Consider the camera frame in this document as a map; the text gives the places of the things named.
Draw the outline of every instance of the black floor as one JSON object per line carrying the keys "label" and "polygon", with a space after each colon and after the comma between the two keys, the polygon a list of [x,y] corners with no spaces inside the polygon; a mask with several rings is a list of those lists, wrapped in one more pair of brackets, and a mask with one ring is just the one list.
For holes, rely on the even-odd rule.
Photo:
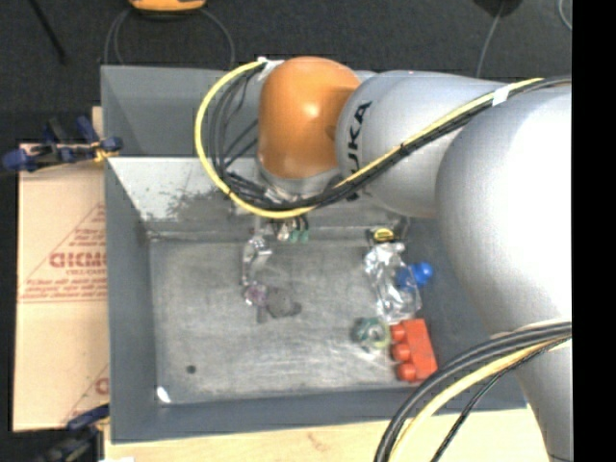
{"label": "black floor", "polygon": [[[98,67],[125,0],[38,0],[69,58],[28,0],[0,0],[0,154],[100,101]],[[416,69],[513,81],[572,73],[573,0],[211,0],[235,64],[325,56],[356,69]],[[227,68],[230,49],[203,14],[161,22],[129,14],[117,34],[128,64]],[[116,63],[114,53],[108,61]],[[15,180],[0,178],[0,461],[29,460],[62,433],[11,430]]]}

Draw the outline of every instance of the red lego block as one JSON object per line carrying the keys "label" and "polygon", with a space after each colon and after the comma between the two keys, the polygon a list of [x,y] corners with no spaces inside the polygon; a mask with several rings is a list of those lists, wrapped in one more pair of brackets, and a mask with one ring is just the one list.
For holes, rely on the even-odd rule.
{"label": "red lego block", "polygon": [[400,380],[421,382],[438,369],[424,319],[404,320],[390,325],[392,357],[399,361]]}

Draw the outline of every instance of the transparent object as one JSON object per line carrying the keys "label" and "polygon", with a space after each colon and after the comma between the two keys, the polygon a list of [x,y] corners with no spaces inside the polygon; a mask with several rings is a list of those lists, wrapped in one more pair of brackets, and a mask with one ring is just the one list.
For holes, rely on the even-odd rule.
{"label": "transparent object", "polygon": [[[415,317],[422,308],[419,286],[410,266],[401,258],[401,242],[374,245],[364,257],[364,271],[376,292],[376,314],[387,323]],[[399,276],[404,273],[404,285]]]}

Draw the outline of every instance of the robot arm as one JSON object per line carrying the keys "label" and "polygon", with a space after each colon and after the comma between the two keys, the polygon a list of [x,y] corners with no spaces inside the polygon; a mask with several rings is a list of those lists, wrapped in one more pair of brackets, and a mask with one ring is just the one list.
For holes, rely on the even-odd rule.
{"label": "robot arm", "polygon": [[[303,214],[333,199],[324,193],[340,192],[399,215],[436,218],[489,332],[570,320],[572,84],[544,84],[514,95],[506,84],[450,74],[358,74],[325,59],[288,60],[260,91],[265,194],[245,204],[218,186],[270,217]],[[486,94],[487,108],[464,110]],[[415,132],[460,109],[459,127],[404,152]],[[396,162],[384,168],[392,149]],[[222,174],[212,168],[215,181]],[[346,190],[341,178],[349,186],[361,180],[361,189]],[[556,461],[573,460],[572,367],[566,347],[519,370]]]}

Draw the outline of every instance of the yellow cable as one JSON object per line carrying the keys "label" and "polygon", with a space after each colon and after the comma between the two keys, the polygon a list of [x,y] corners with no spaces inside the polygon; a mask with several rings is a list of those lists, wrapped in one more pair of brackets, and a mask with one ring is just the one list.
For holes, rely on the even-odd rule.
{"label": "yellow cable", "polygon": [[246,209],[248,212],[252,214],[256,214],[257,216],[261,216],[262,218],[294,218],[297,216],[301,216],[304,213],[311,211],[314,207],[304,207],[301,209],[293,209],[290,211],[268,211],[265,209],[260,209],[259,207],[255,207],[245,200],[241,199],[236,193],[232,192],[231,189],[220,179],[214,167],[210,164],[208,160],[208,155],[203,148],[203,143],[201,141],[201,127],[203,124],[203,118],[205,116],[205,112],[210,105],[210,102],[217,94],[217,92],[228,82],[233,80],[238,75],[251,70],[257,66],[262,65],[263,62],[251,62],[249,64],[241,65],[230,72],[226,73],[222,76],[220,80],[218,80],[212,88],[208,91],[208,93],[203,98],[201,105],[196,113],[196,119],[194,120],[194,146],[196,148],[196,153],[203,165],[203,168],[208,173],[212,181],[214,181],[215,185],[231,200],[233,200],[236,204],[238,204],[243,209]]}
{"label": "yellow cable", "polygon": [[[537,82],[537,81],[540,81],[540,80],[541,79],[528,79],[526,81],[517,82],[515,84],[509,84],[508,86],[505,86],[505,87],[508,88],[509,91],[512,91],[512,90],[516,90],[516,89],[522,88],[522,87],[524,87],[524,86],[526,86],[528,84],[532,84],[533,82]],[[414,141],[417,141],[421,137],[426,136],[427,134],[429,134],[433,130],[436,130],[437,128],[442,127],[448,121],[452,121],[453,119],[455,119],[455,118],[457,118],[459,116],[465,115],[467,112],[471,111],[473,108],[475,108],[476,106],[480,105],[484,101],[487,101],[491,97],[494,97],[495,92],[496,91],[488,92],[487,94],[484,94],[481,97],[478,97],[477,99],[474,99],[473,101],[471,101],[469,103],[466,103],[465,105],[461,106],[460,108],[457,108],[457,109],[453,110],[452,112],[446,114],[445,116],[442,116],[438,120],[434,121],[433,123],[430,123],[428,126],[423,128],[423,130],[420,130],[417,134],[415,134],[415,135],[409,137],[408,139],[406,139],[401,144],[401,146],[402,147],[406,147],[408,144],[410,144],[410,143],[412,143]],[[377,158],[374,161],[371,161],[369,164],[367,164],[364,167],[362,167],[361,169],[358,169],[357,171],[355,171],[348,178],[345,178],[338,185],[336,185],[336,187],[340,187],[341,185],[344,185],[345,183],[353,181],[355,178],[357,178],[358,176],[360,176],[364,172],[368,171],[369,169],[371,169],[372,167],[374,167],[377,164],[381,163],[382,161],[385,161],[389,156],[392,156],[392,155],[396,154],[399,150],[400,150],[400,145],[397,145],[396,147],[393,147],[389,152],[383,154],[380,158]]]}
{"label": "yellow cable", "polygon": [[[199,160],[200,160],[201,164],[203,165],[205,171],[207,172],[208,176],[212,179],[214,184],[225,195],[227,195],[229,198],[231,198],[231,200],[233,200],[237,205],[239,205],[243,209],[247,210],[248,212],[250,212],[252,214],[255,214],[257,216],[260,216],[262,218],[279,218],[279,219],[282,219],[282,218],[296,218],[298,216],[301,216],[302,214],[306,214],[307,212],[312,211],[317,206],[313,205],[313,206],[309,206],[309,207],[301,207],[301,208],[297,208],[297,209],[289,209],[289,210],[284,210],[284,211],[272,211],[272,210],[267,210],[267,209],[261,209],[259,207],[256,207],[256,206],[246,202],[245,200],[240,198],[236,193],[234,193],[231,190],[231,188],[228,185],[226,185],[224,183],[224,181],[222,181],[222,179],[220,179],[220,177],[216,173],[216,170],[210,164],[210,161],[208,160],[207,152],[205,151],[205,149],[203,147],[203,142],[201,141],[201,129],[202,129],[202,125],[203,125],[203,118],[204,118],[205,112],[207,111],[207,109],[208,109],[210,103],[212,102],[212,99],[214,98],[214,96],[218,93],[218,91],[225,84],[227,84],[228,82],[233,80],[235,77],[237,77],[238,75],[244,73],[245,71],[248,71],[248,70],[250,70],[252,68],[255,68],[257,66],[260,66],[260,65],[263,65],[263,62],[256,61],[256,62],[251,62],[249,64],[241,65],[241,66],[231,70],[230,72],[226,73],[225,75],[223,75],[212,86],[212,88],[208,91],[208,93],[205,95],[205,97],[201,101],[201,104],[200,104],[199,109],[198,109],[197,114],[196,114],[196,118],[195,118],[195,121],[194,121],[194,146],[196,148],[197,156],[199,157]],[[527,84],[531,84],[531,83],[539,81],[539,80],[541,80],[541,79],[529,79],[529,80],[526,80],[526,81],[518,82],[516,84],[510,84],[510,85],[505,86],[505,87],[509,91],[512,91],[512,90],[515,90],[515,89],[518,89],[518,88],[522,88],[522,87],[526,86]],[[343,181],[338,183],[336,185],[336,188],[339,188],[342,185],[355,180],[358,176],[362,175],[363,173],[365,173],[369,169],[373,168],[378,163],[384,161],[389,156],[391,156],[393,154],[396,154],[402,147],[404,147],[404,146],[406,146],[406,145],[416,141],[417,139],[420,139],[421,137],[424,137],[425,135],[429,134],[430,132],[432,132],[436,128],[440,128],[441,126],[446,124],[448,121],[451,121],[451,120],[453,120],[453,119],[455,119],[455,118],[457,118],[459,116],[462,116],[462,115],[466,114],[467,112],[469,112],[470,110],[472,110],[473,108],[475,108],[476,106],[481,104],[482,102],[487,101],[487,100],[489,100],[490,98],[492,98],[494,96],[495,96],[495,91],[489,92],[489,93],[484,94],[483,96],[478,97],[477,99],[475,99],[475,100],[465,104],[464,106],[462,106],[460,108],[457,108],[456,110],[453,110],[449,114],[447,114],[445,116],[442,116],[440,119],[438,119],[434,123],[432,123],[432,124],[428,125],[427,127],[423,128],[423,130],[421,130],[417,134],[415,134],[415,135],[409,137],[408,139],[406,139],[401,145],[397,145],[396,147],[393,147],[386,154],[383,154],[378,159],[375,159],[374,161],[372,161],[369,164],[365,165],[361,169],[358,169],[357,171],[355,171],[349,177],[347,177],[346,179],[344,179]]]}
{"label": "yellow cable", "polygon": [[467,374],[457,382],[447,387],[447,389],[434,397],[402,430],[402,432],[398,436],[396,444],[392,448],[390,459],[393,460],[393,457],[395,457],[398,453],[402,452],[403,445],[408,443],[408,440],[411,438],[412,434],[419,428],[419,426],[426,419],[428,419],[435,412],[437,412],[441,407],[443,407],[443,405],[445,405],[445,403],[447,403],[449,400],[469,389],[482,379],[501,372],[505,368],[514,365],[521,359],[526,358],[536,350],[539,350],[545,346],[549,346],[550,344],[555,344],[562,339],[564,339],[564,337],[550,339],[549,341],[545,341],[540,344],[529,346],[519,351],[512,352],[506,356],[503,356],[502,358],[493,361],[492,363],[489,363],[488,365],[480,368],[479,370],[476,370],[475,372]]}

